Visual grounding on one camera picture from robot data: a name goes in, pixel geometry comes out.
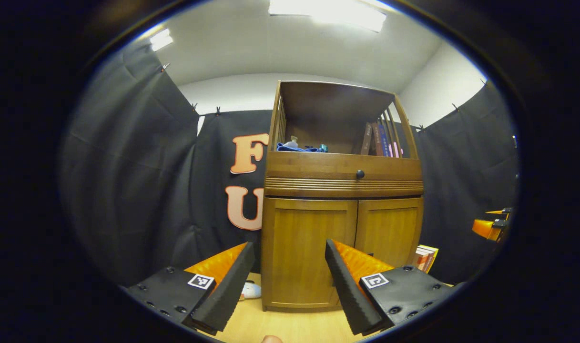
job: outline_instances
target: white wall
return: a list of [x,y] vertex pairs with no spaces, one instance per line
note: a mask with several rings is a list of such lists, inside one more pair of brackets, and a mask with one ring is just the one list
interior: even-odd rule
[[[424,127],[470,100],[486,77],[461,52],[443,42],[423,69],[400,92],[411,125]],[[397,116],[394,106],[393,115]]]
[[[191,104],[197,104],[196,111],[199,114],[214,113],[218,106],[220,111],[273,110],[279,80],[340,82],[368,87],[325,76],[275,72],[227,76],[181,85],[179,89]],[[201,131],[203,120],[201,117],[197,132]]]
[[[369,87],[352,81],[307,74],[244,74],[179,86],[200,114],[220,111],[272,110],[279,80],[341,82]],[[443,42],[423,69],[399,93],[410,124],[424,127],[451,113],[482,87],[486,77],[459,51]],[[391,106],[395,121],[399,121]],[[198,132],[203,125],[201,117]]]

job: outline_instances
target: cabinet door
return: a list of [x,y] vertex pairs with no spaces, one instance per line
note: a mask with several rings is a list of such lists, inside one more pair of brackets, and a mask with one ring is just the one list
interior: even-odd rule
[[265,198],[263,210],[264,310],[337,305],[326,239],[353,245],[357,201]]
[[410,263],[422,220],[423,198],[361,200],[355,248],[394,267]]

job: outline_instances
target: wooden floor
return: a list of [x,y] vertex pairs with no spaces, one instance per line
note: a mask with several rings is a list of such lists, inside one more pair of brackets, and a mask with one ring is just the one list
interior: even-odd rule
[[[250,273],[248,280],[261,284],[260,274]],[[266,335],[277,336],[283,343],[351,343],[368,337],[351,333],[342,310],[320,313],[264,312],[261,298],[238,302],[224,332],[218,332],[213,337],[229,343],[261,343]]]

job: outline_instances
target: letter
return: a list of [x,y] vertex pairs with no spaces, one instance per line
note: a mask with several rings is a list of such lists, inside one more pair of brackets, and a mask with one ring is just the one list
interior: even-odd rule
[[251,162],[253,156],[256,161],[262,159],[264,149],[262,144],[268,145],[268,134],[244,135],[235,137],[235,165],[231,167],[231,173],[244,174],[255,171],[255,164]]
[[246,219],[244,217],[244,196],[248,190],[238,185],[229,185],[224,189],[228,195],[228,203],[226,207],[226,214],[228,220],[237,228],[244,230],[260,230],[262,228],[262,202],[264,200],[264,188],[254,189],[254,195],[258,199],[256,208],[256,216],[254,219]]

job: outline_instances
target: stack of books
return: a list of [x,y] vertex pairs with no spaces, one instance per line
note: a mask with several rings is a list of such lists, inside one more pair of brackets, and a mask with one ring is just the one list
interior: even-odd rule
[[419,245],[412,260],[412,265],[418,267],[420,271],[429,273],[436,255],[438,255],[438,248]]
[[404,151],[394,139],[393,125],[392,122],[383,119],[375,123],[366,123],[360,154],[401,158]]

